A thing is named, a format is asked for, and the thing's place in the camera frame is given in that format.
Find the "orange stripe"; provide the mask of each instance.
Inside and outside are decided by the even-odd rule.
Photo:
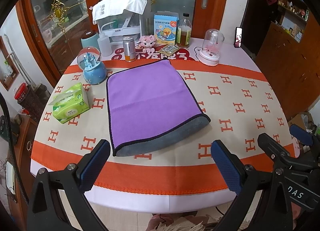
[[[107,68],[131,68],[138,67],[140,65],[153,63],[157,60],[154,59],[138,59],[134,62],[126,62],[125,60],[108,60],[103,61]],[[261,72],[252,71],[241,67],[233,67],[228,65],[219,64],[215,67],[210,67],[202,64],[198,61],[191,60],[170,60],[172,66],[177,70],[186,71],[199,71],[199,72],[211,72],[217,74],[224,74],[230,76],[241,76],[249,79],[256,79],[267,82],[267,79]],[[82,70],[78,65],[69,66],[64,74],[81,73]]]
[[[293,144],[285,146],[294,156]],[[34,141],[31,158],[51,170],[62,170],[69,163],[78,163],[81,155],[62,151]],[[241,160],[257,170],[271,171],[272,161],[259,154]],[[140,194],[185,195],[227,188],[215,164],[196,166],[140,166],[106,162],[96,186]]]

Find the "tissue pack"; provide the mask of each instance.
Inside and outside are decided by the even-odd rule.
[[[49,105],[53,106],[53,116],[62,124],[90,109],[82,83],[56,95]]]
[[[158,11],[155,14],[154,34],[158,43],[174,45],[178,20],[178,13]]]

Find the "smartphone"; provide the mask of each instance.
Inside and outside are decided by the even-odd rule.
[[[242,28],[236,27],[235,47],[241,46]]]

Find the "tiled floor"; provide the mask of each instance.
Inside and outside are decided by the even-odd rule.
[[[252,201],[249,208],[246,221],[251,220],[254,211],[259,202],[261,191],[258,191]],[[64,191],[60,191],[61,200],[65,211],[69,217],[70,223],[73,227],[82,230],[77,219],[75,218],[73,211],[69,205],[67,197]],[[231,202],[218,206],[218,209],[225,213]],[[111,209],[96,204],[91,204],[93,210],[96,212],[100,220],[110,231],[145,231],[152,214],[149,213],[136,213],[129,211],[122,211],[117,209]],[[216,210],[215,207],[198,210],[197,216],[209,215],[209,222],[213,222],[214,219],[222,217],[222,215]]]

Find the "round table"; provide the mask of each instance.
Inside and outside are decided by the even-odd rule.
[[[244,164],[270,171],[271,160],[257,145],[257,137],[266,132],[295,156],[281,106],[255,63],[241,49],[224,44],[220,63],[209,67],[197,61],[202,39],[192,38],[188,49],[169,57],[193,92],[211,123],[189,138],[149,154],[108,159],[88,201],[128,211],[174,213],[217,206],[235,197],[227,189],[210,155],[212,141],[220,139]],[[164,57],[157,52],[143,53],[137,47],[138,60],[124,61],[123,49],[115,47],[103,57],[108,75],[130,67],[154,62]],[[46,106],[39,123],[31,156],[31,173],[41,167],[62,170],[77,163],[100,139],[110,141],[106,81],[87,84],[76,60],[56,85],[53,97],[81,82],[87,92],[90,110],[61,124]]]

